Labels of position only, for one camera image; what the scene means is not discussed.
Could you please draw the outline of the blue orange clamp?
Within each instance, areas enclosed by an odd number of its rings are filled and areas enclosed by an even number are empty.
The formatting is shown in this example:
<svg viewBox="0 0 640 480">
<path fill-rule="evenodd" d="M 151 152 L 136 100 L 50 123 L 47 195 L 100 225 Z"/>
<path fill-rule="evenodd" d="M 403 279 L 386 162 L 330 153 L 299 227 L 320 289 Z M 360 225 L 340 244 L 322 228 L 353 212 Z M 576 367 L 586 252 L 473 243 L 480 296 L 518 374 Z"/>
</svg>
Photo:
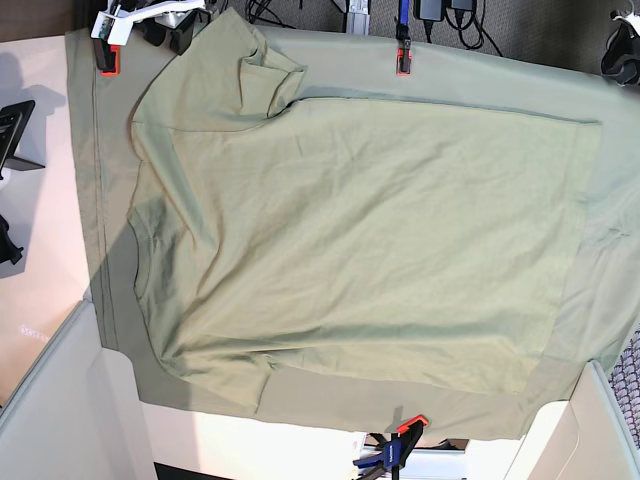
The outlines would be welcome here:
<svg viewBox="0 0 640 480">
<path fill-rule="evenodd" d="M 410 1 L 399 0 L 396 19 L 396 40 L 398 49 L 396 55 L 396 74 L 408 76 L 411 74 L 411 37 L 409 29 Z"/>
<path fill-rule="evenodd" d="M 387 440 L 382 434 L 372 434 L 376 440 L 376 454 L 353 461 L 359 470 L 358 479 L 374 480 L 389 474 L 393 480 L 400 478 L 400 471 L 418 444 L 429 420 L 424 415 L 417 415 L 396 428 Z"/>
</svg>

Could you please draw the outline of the light green T-shirt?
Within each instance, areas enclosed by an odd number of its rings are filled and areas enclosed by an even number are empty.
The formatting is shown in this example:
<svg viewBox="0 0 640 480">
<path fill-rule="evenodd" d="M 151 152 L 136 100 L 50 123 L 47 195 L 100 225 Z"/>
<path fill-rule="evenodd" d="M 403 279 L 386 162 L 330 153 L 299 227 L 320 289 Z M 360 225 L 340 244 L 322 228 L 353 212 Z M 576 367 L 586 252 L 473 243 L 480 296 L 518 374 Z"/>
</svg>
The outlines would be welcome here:
<svg viewBox="0 0 640 480">
<path fill-rule="evenodd" d="M 251 411 L 281 367 L 521 392 L 599 124 L 300 99 L 305 73 L 228 10 L 138 104 L 135 292 L 160 365 Z"/>
</svg>

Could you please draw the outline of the green table cover cloth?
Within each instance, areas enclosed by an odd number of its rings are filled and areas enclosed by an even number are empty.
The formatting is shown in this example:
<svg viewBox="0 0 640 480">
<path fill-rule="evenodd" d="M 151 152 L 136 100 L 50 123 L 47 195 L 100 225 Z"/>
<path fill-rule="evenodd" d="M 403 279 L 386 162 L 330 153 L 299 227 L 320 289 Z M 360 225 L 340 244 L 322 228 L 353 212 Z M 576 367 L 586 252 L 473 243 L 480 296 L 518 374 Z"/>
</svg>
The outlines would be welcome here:
<svg viewBox="0 0 640 480">
<path fill-rule="evenodd" d="M 422 414 L 434 439 L 517 439 L 545 404 L 567 399 L 583 364 L 612 370 L 639 331 L 639 95 L 578 72 L 420 44 L 407 77 L 393 41 L 264 28 L 269 46 L 306 67 L 300 97 L 365 96 L 532 112 L 601 124 L 589 218 L 563 305 L 538 369 L 517 395 L 480 396 L 405 382 L 356 380 L 281 368 L 252 418 L 352 431 L 385 431 Z M 165 48 L 131 39 L 121 73 L 102 77 L 85 30 L 65 37 L 68 104 L 82 228 L 102 344 L 132 362 L 140 399 L 243 417 L 243 407 L 166 373 L 134 295 L 137 244 L 127 221 L 138 159 L 131 114 L 170 62 Z"/>
</svg>

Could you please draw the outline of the black tablet stand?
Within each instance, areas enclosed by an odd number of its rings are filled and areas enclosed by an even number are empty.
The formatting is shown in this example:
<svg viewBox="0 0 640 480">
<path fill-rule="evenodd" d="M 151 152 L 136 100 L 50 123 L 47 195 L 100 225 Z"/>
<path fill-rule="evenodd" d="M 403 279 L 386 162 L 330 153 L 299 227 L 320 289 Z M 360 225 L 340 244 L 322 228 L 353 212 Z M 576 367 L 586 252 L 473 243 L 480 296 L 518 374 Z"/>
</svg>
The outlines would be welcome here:
<svg viewBox="0 0 640 480">
<path fill-rule="evenodd" d="M 6 167 L 21 172 L 45 168 L 43 164 L 21 158 L 16 154 L 35 106 L 34 100 L 27 100 L 1 109 L 1 168 Z"/>
</svg>

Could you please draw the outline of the black object at left edge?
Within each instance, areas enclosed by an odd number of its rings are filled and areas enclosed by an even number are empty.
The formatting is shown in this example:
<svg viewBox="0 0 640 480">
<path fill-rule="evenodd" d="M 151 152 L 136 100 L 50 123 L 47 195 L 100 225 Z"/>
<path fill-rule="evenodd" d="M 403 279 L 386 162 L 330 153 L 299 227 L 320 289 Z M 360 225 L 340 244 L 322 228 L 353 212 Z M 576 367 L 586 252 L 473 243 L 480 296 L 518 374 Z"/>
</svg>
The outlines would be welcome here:
<svg viewBox="0 0 640 480">
<path fill-rule="evenodd" d="M 25 259 L 24 248 L 18 246 L 11 239 L 10 225 L 7 220 L 0 216 L 1 219 L 1 247 L 0 247 L 0 261 L 1 261 L 1 278 L 9 278 L 24 271 Z"/>
</svg>

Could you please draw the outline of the blue orange clamp top middle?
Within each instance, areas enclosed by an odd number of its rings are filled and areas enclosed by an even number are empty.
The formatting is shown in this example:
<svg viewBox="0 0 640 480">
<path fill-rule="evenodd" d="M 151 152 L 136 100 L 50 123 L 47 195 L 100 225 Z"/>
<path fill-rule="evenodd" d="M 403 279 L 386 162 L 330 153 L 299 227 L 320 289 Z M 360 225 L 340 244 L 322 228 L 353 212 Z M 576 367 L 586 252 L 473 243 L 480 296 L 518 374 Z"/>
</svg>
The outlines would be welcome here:
<svg viewBox="0 0 640 480">
<path fill-rule="evenodd" d="M 411 74 L 411 37 L 409 29 L 410 1 L 399 0 L 396 19 L 396 40 L 398 49 L 396 55 L 396 74 L 408 76 Z"/>
</svg>

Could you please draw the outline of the black power adapter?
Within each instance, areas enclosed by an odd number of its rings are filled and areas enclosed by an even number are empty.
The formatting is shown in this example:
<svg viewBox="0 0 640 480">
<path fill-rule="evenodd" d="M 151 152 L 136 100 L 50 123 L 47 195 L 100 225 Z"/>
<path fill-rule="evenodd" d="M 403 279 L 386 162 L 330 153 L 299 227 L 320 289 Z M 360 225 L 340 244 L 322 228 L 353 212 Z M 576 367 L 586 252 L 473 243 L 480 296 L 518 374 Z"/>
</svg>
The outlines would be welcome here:
<svg viewBox="0 0 640 480">
<path fill-rule="evenodd" d="M 445 16 L 444 0 L 415 0 L 414 17 L 423 21 L 440 22 Z"/>
</svg>

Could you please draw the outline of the blue orange clamp at bottom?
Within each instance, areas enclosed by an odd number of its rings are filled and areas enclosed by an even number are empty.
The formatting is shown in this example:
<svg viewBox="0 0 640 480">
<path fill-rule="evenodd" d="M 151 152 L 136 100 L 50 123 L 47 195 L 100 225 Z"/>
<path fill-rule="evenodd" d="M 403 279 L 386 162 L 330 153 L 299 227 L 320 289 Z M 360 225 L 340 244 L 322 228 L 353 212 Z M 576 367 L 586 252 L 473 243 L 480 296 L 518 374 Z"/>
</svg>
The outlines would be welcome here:
<svg viewBox="0 0 640 480">
<path fill-rule="evenodd" d="M 374 480 L 389 474 L 393 480 L 400 478 L 400 471 L 418 444 L 429 420 L 424 415 L 417 415 L 396 428 L 387 440 L 382 434 L 372 434 L 376 440 L 376 454 L 353 461 L 359 470 L 358 479 Z"/>
</svg>

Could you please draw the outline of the orange clamp at top left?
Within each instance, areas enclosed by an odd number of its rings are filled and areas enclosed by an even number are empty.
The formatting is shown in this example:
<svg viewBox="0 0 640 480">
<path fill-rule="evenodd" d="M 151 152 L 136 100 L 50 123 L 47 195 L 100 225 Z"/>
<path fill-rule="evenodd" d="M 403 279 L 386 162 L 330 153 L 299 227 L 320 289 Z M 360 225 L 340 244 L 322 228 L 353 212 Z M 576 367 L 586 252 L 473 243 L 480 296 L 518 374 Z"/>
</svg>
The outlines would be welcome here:
<svg viewBox="0 0 640 480">
<path fill-rule="evenodd" d="M 117 76 L 120 73 L 120 47 L 101 39 L 92 40 L 95 61 L 102 76 Z"/>
</svg>

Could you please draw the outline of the purple patterned fabric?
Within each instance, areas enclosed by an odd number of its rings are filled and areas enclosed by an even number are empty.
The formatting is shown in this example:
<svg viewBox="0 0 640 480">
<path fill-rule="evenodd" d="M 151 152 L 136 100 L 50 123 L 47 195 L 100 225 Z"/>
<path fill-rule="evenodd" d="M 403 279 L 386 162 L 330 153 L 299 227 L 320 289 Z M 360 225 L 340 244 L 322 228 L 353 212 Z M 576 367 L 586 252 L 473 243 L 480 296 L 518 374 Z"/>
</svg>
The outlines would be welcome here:
<svg viewBox="0 0 640 480">
<path fill-rule="evenodd" d="M 610 386 L 636 448 L 639 448 L 640 439 L 639 341 L 639 331 L 636 331 L 619 357 L 609 378 Z"/>
</svg>

